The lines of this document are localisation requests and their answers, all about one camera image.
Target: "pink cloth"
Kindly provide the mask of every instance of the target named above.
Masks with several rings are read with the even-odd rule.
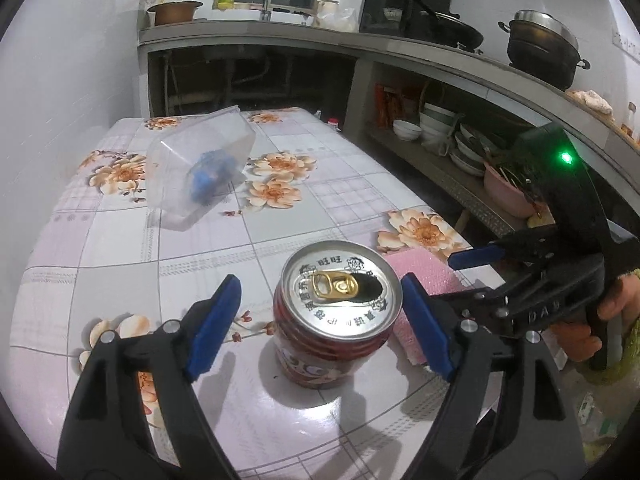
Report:
[[[398,278],[402,278],[409,272],[414,273],[429,294],[447,294],[465,289],[455,272],[427,249],[416,248],[388,254],[385,260],[393,267]],[[394,334],[412,365],[422,365],[427,362],[404,310],[400,312],[394,325]]]

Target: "black pot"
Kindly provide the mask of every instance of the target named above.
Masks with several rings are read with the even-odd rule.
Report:
[[[535,10],[521,10],[509,25],[498,26],[510,34],[507,54],[518,70],[565,91],[574,83],[577,66],[591,64],[580,58],[578,42],[558,20]]]
[[[461,22],[459,15],[435,12],[422,0],[413,1],[424,10],[417,13],[417,17],[408,24],[408,37],[468,52],[474,51],[484,41],[484,36],[470,25]]]

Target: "shelf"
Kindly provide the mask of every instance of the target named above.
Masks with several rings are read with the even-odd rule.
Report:
[[[510,215],[489,197],[481,178],[466,174],[449,157],[428,152],[419,140],[400,140],[391,130],[368,126],[365,133],[449,193],[496,235],[504,236],[527,226],[524,220]]]

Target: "can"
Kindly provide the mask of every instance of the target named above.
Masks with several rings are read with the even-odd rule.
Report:
[[[401,305],[400,280],[375,251],[343,240],[300,249],[273,300],[285,375],[307,388],[339,386],[384,345]]]

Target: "can lid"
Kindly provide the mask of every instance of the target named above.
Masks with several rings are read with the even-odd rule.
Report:
[[[305,329],[348,342],[384,332],[402,305],[400,280],[385,259],[343,240],[317,242],[293,254],[282,272],[282,294]]]

